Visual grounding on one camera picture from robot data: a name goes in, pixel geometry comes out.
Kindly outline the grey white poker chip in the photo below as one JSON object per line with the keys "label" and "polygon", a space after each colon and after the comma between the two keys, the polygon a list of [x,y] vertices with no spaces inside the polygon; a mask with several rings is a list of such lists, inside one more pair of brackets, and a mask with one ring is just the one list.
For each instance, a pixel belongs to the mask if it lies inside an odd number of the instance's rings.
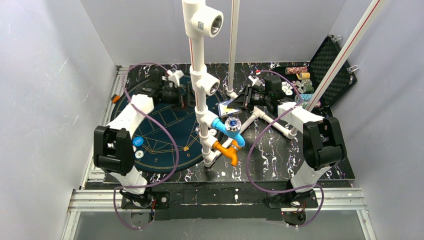
{"label": "grey white poker chip", "polygon": [[142,150],[138,150],[134,153],[136,159],[141,159],[144,157],[144,152]]}

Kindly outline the blue button chip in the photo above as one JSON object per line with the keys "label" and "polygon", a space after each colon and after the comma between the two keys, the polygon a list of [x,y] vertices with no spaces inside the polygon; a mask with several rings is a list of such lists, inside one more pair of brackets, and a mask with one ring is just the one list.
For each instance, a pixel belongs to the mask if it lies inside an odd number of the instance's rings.
{"label": "blue button chip", "polygon": [[135,147],[140,147],[142,144],[144,143],[144,138],[141,136],[136,136],[133,140],[132,140],[132,144]]}

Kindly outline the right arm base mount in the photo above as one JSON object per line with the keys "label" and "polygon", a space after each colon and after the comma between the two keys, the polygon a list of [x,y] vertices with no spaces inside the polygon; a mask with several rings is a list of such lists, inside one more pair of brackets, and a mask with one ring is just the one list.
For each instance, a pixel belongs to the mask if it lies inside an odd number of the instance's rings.
{"label": "right arm base mount", "polygon": [[306,210],[320,205],[314,190],[300,193],[267,193],[263,201],[270,209],[287,209],[281,211],[282,219],[293,227],[304,225],[307,222]]}

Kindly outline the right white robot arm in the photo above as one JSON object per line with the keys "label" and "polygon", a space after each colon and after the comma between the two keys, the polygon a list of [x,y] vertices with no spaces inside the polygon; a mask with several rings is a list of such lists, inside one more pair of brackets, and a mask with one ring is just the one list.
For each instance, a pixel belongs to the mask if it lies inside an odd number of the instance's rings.
{"label": "right white robot arm", "polygon": [[264,78],[264,87],[246,85],[228,107],[248,111],[266,107],[276,121],[283,120],[301,132],[304,162],[284,190],[296,196],[312,190],[326,171],[347,158],[347,151],[338,119],[316,115],[287,98],[282,81],[283,77],[271,74]]}

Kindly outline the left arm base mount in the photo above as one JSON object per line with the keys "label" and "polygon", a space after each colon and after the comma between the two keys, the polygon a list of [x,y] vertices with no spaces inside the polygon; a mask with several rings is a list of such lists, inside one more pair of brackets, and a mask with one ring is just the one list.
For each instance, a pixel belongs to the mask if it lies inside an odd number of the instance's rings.
{"label": "left arm base mount", "polygon": [[144,194],[136,195],[126,190],[120,190],[122,196],[122,209],[168,209],[170,206],[170,193],[166,191],[152,191],[147,189]]}

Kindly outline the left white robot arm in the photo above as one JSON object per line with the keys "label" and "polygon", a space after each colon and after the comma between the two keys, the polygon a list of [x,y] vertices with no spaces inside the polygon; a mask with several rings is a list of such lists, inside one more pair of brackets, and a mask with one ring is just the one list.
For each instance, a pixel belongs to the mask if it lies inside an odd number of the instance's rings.
{"label": "left white robot arm", "polygon": [[181,70],[154,71],[132,93],[125,94],[127,105],[107,125],[93,132],[93,163],[111,174],[122,190],[136,196],[145,193],[148,181],[135,167],[133,135],[156,105],[166,104],[177,110],[190,107],[192,90],[183,83]]}

